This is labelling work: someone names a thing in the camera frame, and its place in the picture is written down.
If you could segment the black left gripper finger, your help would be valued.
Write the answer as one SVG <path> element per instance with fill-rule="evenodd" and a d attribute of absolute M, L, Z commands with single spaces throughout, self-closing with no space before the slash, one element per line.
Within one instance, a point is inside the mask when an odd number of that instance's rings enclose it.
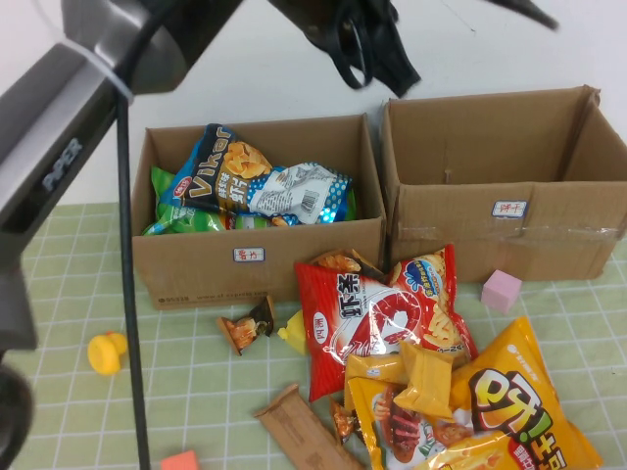
<path fill-rule="evenodd" d="M 490 3 L 517 13 L 550 30 L 558 30 L 559 22 L 531 0 L 489 0 Z"/>

